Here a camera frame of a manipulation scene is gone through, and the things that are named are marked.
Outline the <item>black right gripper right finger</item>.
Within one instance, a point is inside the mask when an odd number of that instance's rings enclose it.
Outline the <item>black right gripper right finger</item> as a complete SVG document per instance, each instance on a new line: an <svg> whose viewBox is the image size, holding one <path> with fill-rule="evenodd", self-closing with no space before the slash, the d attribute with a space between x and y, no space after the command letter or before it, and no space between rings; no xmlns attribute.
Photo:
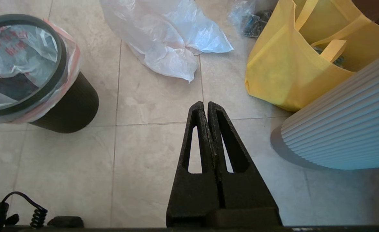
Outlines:
<svg viewBox="0 0 379 232"><path fill-rule="evenodd" d="M219 208L212 226L282 226L278 206L224 108L208 104Z"/></svg>

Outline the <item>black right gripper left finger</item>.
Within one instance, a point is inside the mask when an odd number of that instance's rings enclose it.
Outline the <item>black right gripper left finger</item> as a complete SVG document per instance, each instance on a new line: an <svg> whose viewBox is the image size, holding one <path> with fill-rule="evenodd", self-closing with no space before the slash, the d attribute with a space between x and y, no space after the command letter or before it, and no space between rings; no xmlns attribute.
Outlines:
<svg viewBox="0 0 379 232"><path fill-rule="evenodd" d="M201 173L188 171L193 129L197 128ZM206 217L219 208L219 190L213 164L214 148L204 103L198 101L188 111L181 152L166 210L167 227L206 227Z"/></svg>

